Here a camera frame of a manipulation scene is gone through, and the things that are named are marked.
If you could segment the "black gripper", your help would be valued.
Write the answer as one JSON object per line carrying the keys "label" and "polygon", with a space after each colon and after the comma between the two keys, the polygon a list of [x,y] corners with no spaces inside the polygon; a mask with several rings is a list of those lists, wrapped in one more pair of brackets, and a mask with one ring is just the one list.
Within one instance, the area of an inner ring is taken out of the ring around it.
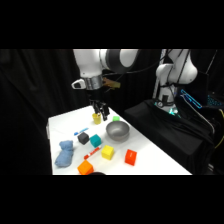
{"label": "black gripper", "polygon": [[108,115],[110,114],[108,106],[106,103],[105,89],[100,88],[97,90],[88,90],[87,95],[89,97],[90,104],[94,107],[95,114],[100,114],[100,108],[102,106],[102,116],[103,120],[106,121]]}

